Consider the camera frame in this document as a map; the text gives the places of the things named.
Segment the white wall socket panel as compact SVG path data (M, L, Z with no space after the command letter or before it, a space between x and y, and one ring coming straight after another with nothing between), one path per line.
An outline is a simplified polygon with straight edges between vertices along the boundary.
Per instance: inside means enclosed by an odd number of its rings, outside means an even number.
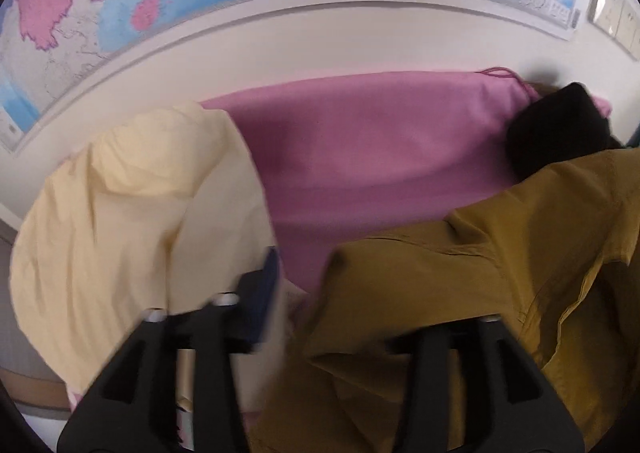
M639 8L629 0L590 0L589 21L639 60Z

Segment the pink bed blanket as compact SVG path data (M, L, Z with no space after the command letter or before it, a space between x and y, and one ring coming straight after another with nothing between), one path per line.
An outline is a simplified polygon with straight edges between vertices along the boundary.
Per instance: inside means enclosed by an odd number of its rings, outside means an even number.
M299 80L209 99L266 191L286 277L317 291L338 245L510 188L506 129L560 88L503 68Z

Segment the mustard brown jacket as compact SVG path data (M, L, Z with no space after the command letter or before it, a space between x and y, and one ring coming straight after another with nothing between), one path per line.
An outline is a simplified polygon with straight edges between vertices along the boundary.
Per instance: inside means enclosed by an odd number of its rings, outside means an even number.
M639 154L550 165L492 198L337 248L250 429L255 452L387 452L389 338L498 314L594 447L639 384Z

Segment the cream coloured garment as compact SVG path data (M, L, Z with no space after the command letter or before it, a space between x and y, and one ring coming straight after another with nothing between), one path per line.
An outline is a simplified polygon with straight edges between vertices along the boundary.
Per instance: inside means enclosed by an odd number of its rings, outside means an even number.
M227 112L186 103L144 113L44 181L11 256L17 324L80 397L145 310L203 307L276 243Z

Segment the black garment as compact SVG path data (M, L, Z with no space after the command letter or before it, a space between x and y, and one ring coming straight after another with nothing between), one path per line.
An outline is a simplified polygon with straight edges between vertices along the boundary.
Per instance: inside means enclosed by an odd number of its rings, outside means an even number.
M544 167L582 158L623 144L580 83L571 83L529 104L506 129L504 150L516 180Z

